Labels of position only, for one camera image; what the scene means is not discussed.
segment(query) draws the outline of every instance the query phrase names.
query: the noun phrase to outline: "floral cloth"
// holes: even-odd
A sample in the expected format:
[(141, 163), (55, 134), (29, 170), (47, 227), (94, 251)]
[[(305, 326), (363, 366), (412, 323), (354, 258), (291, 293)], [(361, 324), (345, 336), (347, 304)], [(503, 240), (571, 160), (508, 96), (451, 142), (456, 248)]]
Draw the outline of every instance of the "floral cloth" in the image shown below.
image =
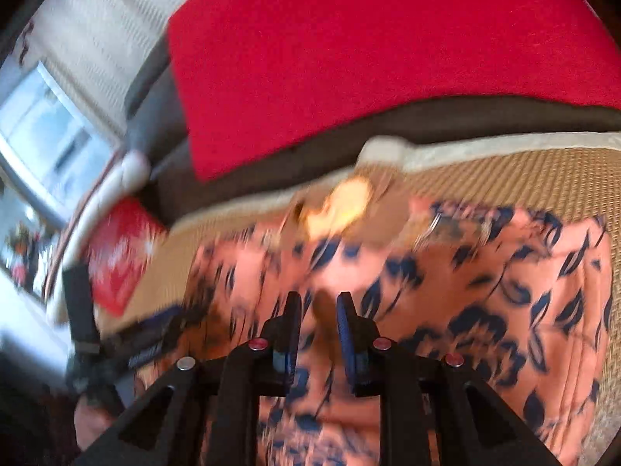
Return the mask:
[(201, 247), (187, 300), (214, 289), (209, 316), (174, 356), (143, 371), (145, 382), (181, 355), (228, 354), (298, 291), (294, 386), (286, 398), (262, 399), (259, 459), (377, 464), (380, 401), (350, 395), (338, 344), (335, 299), (350, 291), (383, 336), (432, 358), (461, 353), (564, 465), (575, 464), (608, 343), (611, 246), (603, 221), (562, 224), (549, 212), (419, 198), (408, 205), (411, 218), (433, 220), (435, 234), (414, 250), (341, 237), (283, 249), (272, 239), (276, 224)]

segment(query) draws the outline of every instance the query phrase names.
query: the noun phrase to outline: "hand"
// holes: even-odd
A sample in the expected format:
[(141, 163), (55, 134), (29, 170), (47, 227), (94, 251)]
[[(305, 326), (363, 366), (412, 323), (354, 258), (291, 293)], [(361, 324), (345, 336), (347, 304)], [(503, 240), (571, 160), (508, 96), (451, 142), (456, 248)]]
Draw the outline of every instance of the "hand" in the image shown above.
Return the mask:
[(76, 441), (80, 450), (86, 450), (114, 422), (114, 418), (102, 408), (89, 406), (82, 396), (76, 406), (73, 424), (76, 428)]

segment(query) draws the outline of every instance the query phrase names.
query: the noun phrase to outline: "silver screw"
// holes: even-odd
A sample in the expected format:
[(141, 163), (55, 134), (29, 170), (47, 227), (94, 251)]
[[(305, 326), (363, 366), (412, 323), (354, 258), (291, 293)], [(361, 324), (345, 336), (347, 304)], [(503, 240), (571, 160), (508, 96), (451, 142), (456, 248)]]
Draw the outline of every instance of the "silver screw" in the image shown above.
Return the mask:
[(265, 350), (268, 348), (269, 342), (265, 338), (255, 338), (248, 342), (250, 350)]
[(376, 348), (377, 350), (388, 350), (391, 347), (392, 341), (390, 341), (388, 338), (384, 338), (383, 336), (375, 338), (373, 341), (373, 348)]
[(193, 357), (182, 357), (177, 361), (177, 368), (182, 372), (187, 372), (187, 370), (191, 370), (196, 365), (196, 359)]
[(452, 368), (459, 368), (464, 364), (464, 357), (456, 352), (449, 352), (444, 356), (444, 362)]

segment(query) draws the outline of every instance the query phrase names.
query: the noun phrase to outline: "woven mat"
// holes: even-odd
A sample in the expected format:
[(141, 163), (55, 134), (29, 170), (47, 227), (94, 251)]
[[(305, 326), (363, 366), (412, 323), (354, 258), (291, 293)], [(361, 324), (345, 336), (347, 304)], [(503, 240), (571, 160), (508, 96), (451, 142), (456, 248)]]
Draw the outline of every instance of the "woven mat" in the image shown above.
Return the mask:
[[(365, 165), (358, 169), (364, 172), (368, 168)], [(608, 149), (521, 152), (416, 172), (408, 180), (415, 194), (490, 205), (516, 203), (551, 210), (566, 222), (594, 214), (605, 215), (612, 236), (615, 298), (611, 344), (595, 424), (581, 459), (583, 466), (594, 465), (621, 426), (621, 152)], [(200, 241), (257, 220), (257, 215), (251, 212), (218, 219), (206, 217), (204, 222), (195, 219), (191, 225), (173, 232), (154, 257), (131, 306), (139, 308), (148, 301), (162, 303), (162, 299), (164, 303), (174, 298), (178, 301)]]

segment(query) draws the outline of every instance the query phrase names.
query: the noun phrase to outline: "red fabric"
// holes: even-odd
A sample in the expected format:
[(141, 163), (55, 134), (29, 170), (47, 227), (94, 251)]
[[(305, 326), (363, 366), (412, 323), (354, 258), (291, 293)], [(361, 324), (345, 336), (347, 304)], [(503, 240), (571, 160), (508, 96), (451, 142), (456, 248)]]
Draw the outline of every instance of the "red fabric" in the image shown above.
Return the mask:
[(166, 229), (134, 198), (121, 200), (91, 235), (86, 255), (96, 304), (120, 317)]
[(621, 108), (619, 50), (583, 0), (189, 0), (170, 51), (203, 179), (424, 98)]

